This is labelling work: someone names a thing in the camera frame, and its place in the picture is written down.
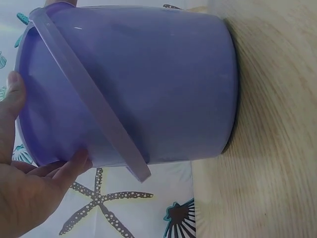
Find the seashell print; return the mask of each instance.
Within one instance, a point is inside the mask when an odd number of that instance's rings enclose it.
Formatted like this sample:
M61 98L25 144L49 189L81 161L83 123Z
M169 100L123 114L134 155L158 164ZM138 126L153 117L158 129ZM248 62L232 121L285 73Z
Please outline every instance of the seashell print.
M3 86L0 89L0 102L5 98L5 93L6 93L6 86Z
M0 69L4 68L6 65L6 58L4 56L1 55L2 52L0 51Z
M31 156L26 151L24 145L19 145L14 149L12 159L32 164Z
M30 22L29 18L21 12L17 13L16 17L20 21L22 21L24 25L28 25ZM15 48L17 48L20 45L21 40L22 40L22 36L20 36L19 39L15 42L15 44L14 44Z
M22 14L21 12L17 13L16 17L20 21L22 21L25 25L28 25L30 22L29 18L26 15Z
M164 220L168 222L164 238L196 238L194 199L183 205L174 202L167 208Z

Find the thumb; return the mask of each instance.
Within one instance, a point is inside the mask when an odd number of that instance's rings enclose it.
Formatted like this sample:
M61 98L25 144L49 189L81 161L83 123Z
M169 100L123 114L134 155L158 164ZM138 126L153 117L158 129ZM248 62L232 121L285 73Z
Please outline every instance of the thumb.
M7 93L5 99L1 102L1 107L15 120L25 103L26 93L24 82L18 72L12 71L8 76L6 84Z

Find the finger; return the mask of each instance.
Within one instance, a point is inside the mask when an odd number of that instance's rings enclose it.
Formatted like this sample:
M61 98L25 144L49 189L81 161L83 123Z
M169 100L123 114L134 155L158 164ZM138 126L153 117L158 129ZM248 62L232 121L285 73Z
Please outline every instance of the finger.
M61 167L53 177L54 183L65 194L77 177L87 168L91 168L92 163L88 160L88 151L77 151L72 159Z
M0 102L0 163L11 164L15 137L14 121L25 102L25 87L22 77L11 72L7 80L7 94Z
M45 177L47 177L47 178L53 178L55 175L56 175L56 173L59 171L59 169L60 168L58 168L58 169L56 169L56 170L53 170L52 172L50 172L48 175L46 175Z
M27 174L28 172L32 171L33 169L36 169L37 167L30 165L28 163L25 163L23 161L16 161L13 160L11 163L11 166L16 167L18 170L21 170L22 172L24 172L25 174Z
M91 165L90 165L90 163L87 163L87 161L86 161L84 169L83 169L83 171L80 174L85 173L89 169L91 169ZM58 172L58 170L59 170L59 168L54 170L54 171L52 171L52 172L50 172L48 175L46 175L46 177L47 178L53 178L55 176L55 174Z
M36 168L28 173L28 175L36 175L39 177L45 177L50 172L62 167L66 162L64 161L56 161L54 163Z

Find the hand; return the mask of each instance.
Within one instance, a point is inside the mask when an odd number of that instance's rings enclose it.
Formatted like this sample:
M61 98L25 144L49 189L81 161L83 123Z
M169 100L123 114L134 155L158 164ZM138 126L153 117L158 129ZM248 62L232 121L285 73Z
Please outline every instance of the hand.
M12 161L16 120L25 102L23 80L8 77L8 92L0 102L0 237L16 238L43 223L59 206L77 176L92 167L86 150L65 162L36 168Z

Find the wood grain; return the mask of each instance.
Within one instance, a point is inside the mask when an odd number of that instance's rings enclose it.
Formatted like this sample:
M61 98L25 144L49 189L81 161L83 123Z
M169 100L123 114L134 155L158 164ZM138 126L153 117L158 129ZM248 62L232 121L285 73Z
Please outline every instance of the wood grain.
M317 2L212 0L241 70L226 153L193 165L197 238L317 237Z

